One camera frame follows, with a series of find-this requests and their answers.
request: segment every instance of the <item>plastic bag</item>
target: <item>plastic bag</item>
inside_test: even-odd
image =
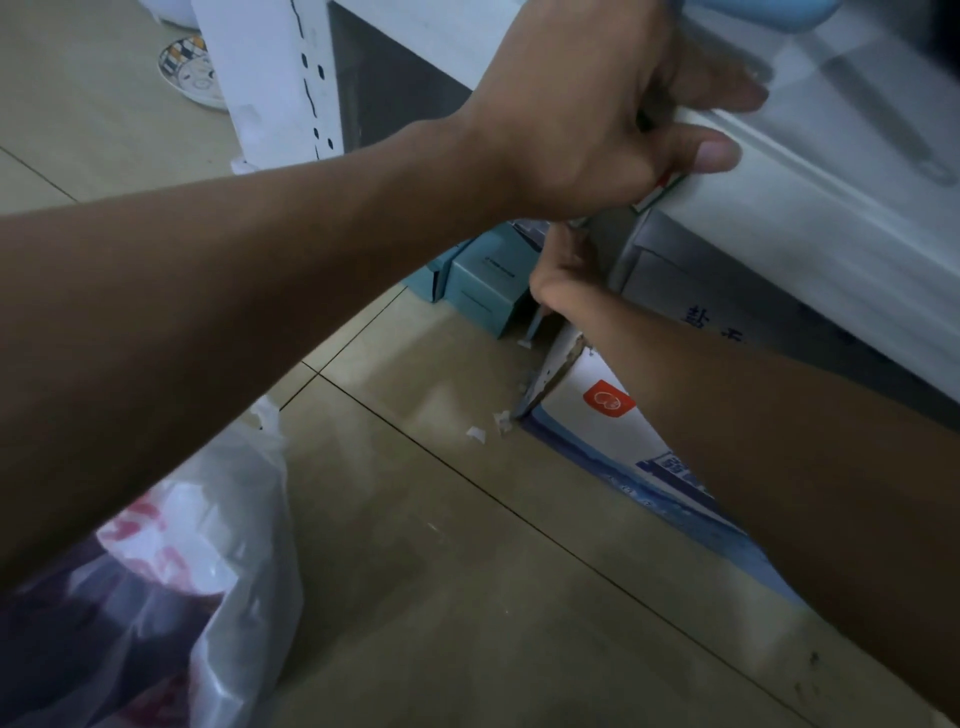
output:
[[[265,722],[302,590],[279,411],[252,412],[0,604],[0,725]]]

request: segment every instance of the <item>tiled floor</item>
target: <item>tiled floor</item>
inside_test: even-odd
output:
[[[227,174],[229,119],[156,73],[181,35],[133,0],[4,3],[0,64],[31,72],[0,78],[0,212]],[[933,724],[805,607],[498,437],[540,362],[515,340],[396,286],[273,389],[306,590],[278,726]]]

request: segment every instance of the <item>patterned plate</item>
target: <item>patterned plate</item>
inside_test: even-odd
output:
[[[188,36],[171,43],[163,49],[156,64],[167,83],[191,101],[227,110],[202,37]]]

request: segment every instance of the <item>forearm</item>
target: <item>forearm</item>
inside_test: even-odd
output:
[[[374,296],[496,221],[451,122],[331,162],[0,220],[0,578],[161,479]]]
[[[798,593],[955,718],[960,438],[596,287],[556,299]]]

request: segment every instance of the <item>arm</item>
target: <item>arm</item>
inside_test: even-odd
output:
[[[450,245],[510,217],[640,199],[670,167],[730,169],[720,133],[636,130],[651,82],[701,108],[765,98],[657,0],[531,0],[448,119],[329,162],[0,220],[3,583]]]
[[[534,293],[584,333],[790,585],[956,720],[960,436],[634,306],[592,270],[584,236],[554,226]]]

